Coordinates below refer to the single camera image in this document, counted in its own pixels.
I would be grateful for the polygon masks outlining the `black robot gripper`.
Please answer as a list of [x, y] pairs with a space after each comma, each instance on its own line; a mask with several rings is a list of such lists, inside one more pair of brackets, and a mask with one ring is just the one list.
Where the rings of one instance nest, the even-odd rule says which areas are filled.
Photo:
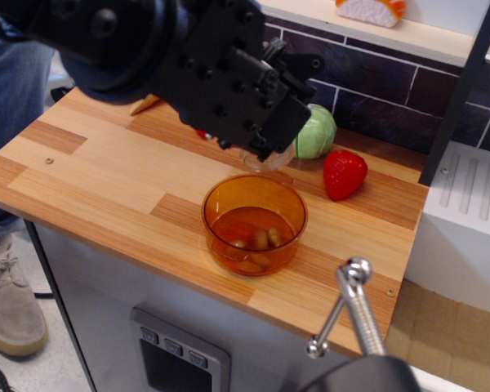
[[292, 54], [264, 40], [255, 1], [175, 1], [175, 37], [161, 72], [161, 97], [180, 120], [261, 162], [283, 153], [310, 118], [307, 80], [319, 54]]

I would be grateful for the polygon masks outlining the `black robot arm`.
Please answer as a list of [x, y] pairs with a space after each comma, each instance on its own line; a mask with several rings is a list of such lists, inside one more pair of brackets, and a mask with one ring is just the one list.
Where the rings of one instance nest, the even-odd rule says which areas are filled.
[[260, 161], [310, 118], [318, 54], [264, 40], [254, 1], [0, 1], [0, 38], [56, 49], [83, 93], [125, 105], [155, 95], [180, 120]]

